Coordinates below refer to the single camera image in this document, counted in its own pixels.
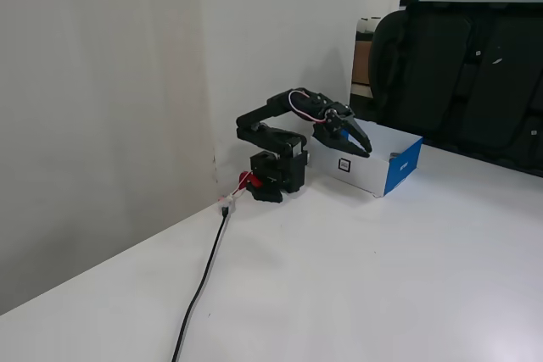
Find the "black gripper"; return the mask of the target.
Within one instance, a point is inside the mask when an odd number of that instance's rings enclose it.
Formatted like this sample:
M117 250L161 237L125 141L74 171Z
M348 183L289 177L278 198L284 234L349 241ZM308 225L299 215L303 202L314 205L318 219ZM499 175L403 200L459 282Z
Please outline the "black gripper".
M313 125L312 134L322 145L358 157L370 157L370 138L359 126L350 106L331 103L322 111L322 119L323 122Z

